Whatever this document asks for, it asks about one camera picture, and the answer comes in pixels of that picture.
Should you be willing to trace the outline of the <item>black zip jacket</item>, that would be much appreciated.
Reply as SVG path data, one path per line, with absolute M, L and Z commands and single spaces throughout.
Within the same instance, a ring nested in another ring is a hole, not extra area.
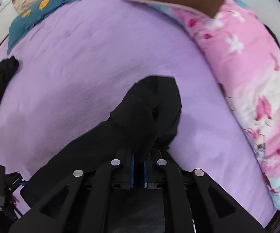
M 29 207 L 75 170 L 97 169 L 117 151 L 131 147 L 146 154 L 167 150 L 177 135 L 181 96 L 173 77 L 148 76 L 135 83 L 110 117 L 70 142 L 20 190 Z

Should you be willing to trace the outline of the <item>purple bed sheet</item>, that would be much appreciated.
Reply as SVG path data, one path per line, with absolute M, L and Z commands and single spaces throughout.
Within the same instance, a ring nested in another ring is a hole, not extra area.
M 195 43 L 172 19 L 121 0 L 67 4 L 12 50 L 19 69 L 0 105 L 0 165 L 29 179 L 69 142 L 106 120 L 149 75 L 181 95 L 169 153 L 203 169 L 259 223 L 276 210 L 249 142 Z

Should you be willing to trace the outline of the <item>pink floral duvet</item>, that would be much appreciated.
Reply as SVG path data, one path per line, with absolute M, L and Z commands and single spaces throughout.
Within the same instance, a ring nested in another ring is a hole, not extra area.
M 239 0 L 225 0 L 214 18 L 147 5 L 181 24 L 203 52 L 252 146 L 274 207 L 280 211 L 279 44 Z

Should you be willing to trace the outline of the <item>teal orange print pillowcase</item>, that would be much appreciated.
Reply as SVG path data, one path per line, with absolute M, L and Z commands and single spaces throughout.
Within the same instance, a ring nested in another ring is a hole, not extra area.
M 37 24 L 65 4 L 81 0 L 38 0 L 24 12 L 18 15 L 10 25 L 7 54 L 25 37 Z

